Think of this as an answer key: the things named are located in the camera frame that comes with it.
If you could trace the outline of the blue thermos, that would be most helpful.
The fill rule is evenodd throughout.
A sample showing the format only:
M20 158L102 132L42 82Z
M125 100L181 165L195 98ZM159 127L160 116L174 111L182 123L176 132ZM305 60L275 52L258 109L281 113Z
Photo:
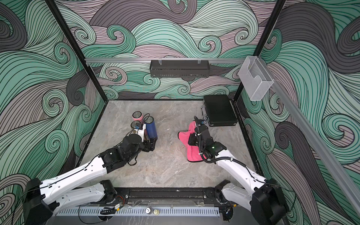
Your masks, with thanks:
M158 137L155 120L152 116L144 117L144 124L146 125L146 132L150 139L156 139Z

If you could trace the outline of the pink microfiber cloth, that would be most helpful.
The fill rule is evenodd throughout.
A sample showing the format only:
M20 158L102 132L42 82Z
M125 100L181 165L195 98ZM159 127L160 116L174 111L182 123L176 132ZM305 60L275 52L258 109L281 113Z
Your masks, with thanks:
M198 138L195 136L196 122L193 121L188 127L188 131L179 132L178 138L187 149L187 160L191 163L202 162L199 147L197 145Z

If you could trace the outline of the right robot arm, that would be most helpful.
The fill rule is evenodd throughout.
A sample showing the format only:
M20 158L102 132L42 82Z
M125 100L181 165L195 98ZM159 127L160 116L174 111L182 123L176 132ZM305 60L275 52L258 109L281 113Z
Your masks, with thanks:
M224 181L218 187L222 201L247 209L260 225L275 225L290 212L284 188L249 169L227 147L214 141L206 125L193 121L178 138L187 148L189 162L216 164L240 183L237 187Z

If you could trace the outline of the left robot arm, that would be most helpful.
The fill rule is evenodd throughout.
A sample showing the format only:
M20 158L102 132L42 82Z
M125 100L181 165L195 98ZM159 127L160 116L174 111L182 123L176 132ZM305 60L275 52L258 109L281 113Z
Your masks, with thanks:
M59 211L84 203L111 203L116 191L109 180L94 187L80 185L129 165L141 152L153 151L156 141L157 138L143 140L138 134L130 134L80 167L47 180L30 180L22 195L25 224L40 225Z

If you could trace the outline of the gold thermos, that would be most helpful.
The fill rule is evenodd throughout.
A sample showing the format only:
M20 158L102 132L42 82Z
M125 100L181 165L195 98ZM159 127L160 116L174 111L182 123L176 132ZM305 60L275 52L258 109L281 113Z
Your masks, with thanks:
M140 121L133 121L130 124L130 126L131 126L132 129L135 129L135 130L141 130L142 129L142 123Z

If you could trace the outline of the pink thermos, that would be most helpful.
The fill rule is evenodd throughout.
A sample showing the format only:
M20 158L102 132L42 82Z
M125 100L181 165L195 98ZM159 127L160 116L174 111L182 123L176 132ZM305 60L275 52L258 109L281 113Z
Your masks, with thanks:
M143 122L143 113L141 111L135 111L132 113L134 121Z

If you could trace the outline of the black case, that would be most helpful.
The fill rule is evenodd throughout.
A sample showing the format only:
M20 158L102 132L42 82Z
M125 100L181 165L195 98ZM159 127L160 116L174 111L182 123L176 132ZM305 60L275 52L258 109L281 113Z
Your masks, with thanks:
M238 122L227 95L203 97L206 115L211 127L235 126Z

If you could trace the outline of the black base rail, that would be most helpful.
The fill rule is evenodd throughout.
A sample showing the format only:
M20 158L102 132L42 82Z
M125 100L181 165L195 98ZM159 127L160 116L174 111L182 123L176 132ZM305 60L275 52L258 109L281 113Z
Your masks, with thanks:
M214 205L228 206L232 203L250 209L251 202L257 203L264 200L274 200L278 190L262 185L248 193L244 188L239 188L232 183L224 181L216 187L113 187L108 181L97 185L77 188L62 194L53 205L58 210L79 206L86 203L106 206L160 203L163 205Z

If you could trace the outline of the black wall shelf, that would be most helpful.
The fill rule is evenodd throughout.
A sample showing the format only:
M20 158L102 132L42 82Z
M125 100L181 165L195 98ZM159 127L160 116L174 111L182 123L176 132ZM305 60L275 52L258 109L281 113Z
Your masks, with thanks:
M150 73L157 78L208 77L210 64L204 60L152 60Z

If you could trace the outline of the clear plastic wall holder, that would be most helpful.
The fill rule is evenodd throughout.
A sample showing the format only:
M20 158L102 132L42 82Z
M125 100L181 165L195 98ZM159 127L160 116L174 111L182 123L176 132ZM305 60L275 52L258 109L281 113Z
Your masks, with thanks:
M262 100L274 83L267 64L257 56L246 57L238 76L251 101Z

